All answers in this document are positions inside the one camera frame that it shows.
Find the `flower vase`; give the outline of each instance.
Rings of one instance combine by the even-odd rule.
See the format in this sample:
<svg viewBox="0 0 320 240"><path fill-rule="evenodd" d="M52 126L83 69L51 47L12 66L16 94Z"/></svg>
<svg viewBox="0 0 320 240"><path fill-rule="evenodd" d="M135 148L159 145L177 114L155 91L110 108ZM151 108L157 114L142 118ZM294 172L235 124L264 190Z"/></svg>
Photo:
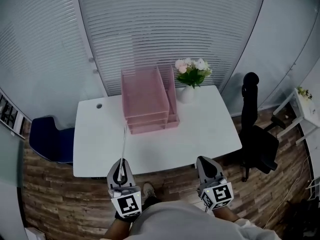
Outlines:
<svg viewBox="0 0 320 240"><path fill-rule="evenodd" d="M195 89L192 86L187 85L180 93L180 102L184 104L192 103L195 97Z"/></svg>

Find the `person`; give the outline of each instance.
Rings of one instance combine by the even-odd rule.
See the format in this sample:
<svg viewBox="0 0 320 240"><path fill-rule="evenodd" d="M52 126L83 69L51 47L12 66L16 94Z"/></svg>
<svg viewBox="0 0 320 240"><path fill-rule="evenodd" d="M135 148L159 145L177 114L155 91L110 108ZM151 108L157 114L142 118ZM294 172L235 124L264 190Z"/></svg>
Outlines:
<svg viewBox="0 0 320 240"><path fill-rule="evenodd" d="M161 202L150 183L143 193L142 214L123 219L116 213L101 240L280 240L273 230L239 218L227 206L212 210L214 217L183 201Z"/></svg>

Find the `pink flower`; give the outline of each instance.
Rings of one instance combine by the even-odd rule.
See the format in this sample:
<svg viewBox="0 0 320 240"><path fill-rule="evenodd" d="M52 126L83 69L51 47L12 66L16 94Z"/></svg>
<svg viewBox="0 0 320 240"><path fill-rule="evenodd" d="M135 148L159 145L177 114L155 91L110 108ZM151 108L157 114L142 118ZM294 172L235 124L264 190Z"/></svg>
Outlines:
<svg viewBox="0 0 320 240"><path fill-rule="evenodd" d="M187 72L187 67L188 67L188 65L181 65L181 66L178 68L178 70L179 70L179 72L180 72L181 74L184 74L184 73Z"/></svg>
<svg viewBox="0 0 320 240"><path fill-rule="evenodd" d="M182 60L182 59L178 59L175 62L175 68L178 70L180 67L182 66L186 66L187 64Z"/></svg>

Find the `pink desk organizer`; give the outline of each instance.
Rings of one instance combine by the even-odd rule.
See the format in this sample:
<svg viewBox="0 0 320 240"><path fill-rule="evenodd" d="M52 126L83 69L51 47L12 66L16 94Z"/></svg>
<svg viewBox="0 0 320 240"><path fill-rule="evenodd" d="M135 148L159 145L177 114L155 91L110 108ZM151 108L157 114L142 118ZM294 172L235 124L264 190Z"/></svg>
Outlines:
<svg viewBox="0 0 320 240"><path fill-rule="evenodd" d="M177 127L176 89L171 65L121 71L122 108L131 134Z"/></svg>

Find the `blue chair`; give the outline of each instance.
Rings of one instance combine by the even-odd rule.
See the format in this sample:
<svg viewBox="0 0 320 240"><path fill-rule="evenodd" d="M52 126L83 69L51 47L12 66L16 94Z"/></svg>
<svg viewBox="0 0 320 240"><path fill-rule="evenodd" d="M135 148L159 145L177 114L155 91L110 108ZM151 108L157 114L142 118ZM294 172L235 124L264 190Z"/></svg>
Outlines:
<svg viewBox="0 0 320 240"><path fill-rule="evenodd" d="M32 120L29 144L42 158L60 164L73 162L75 128L58 130L52 116Z"/></svg>

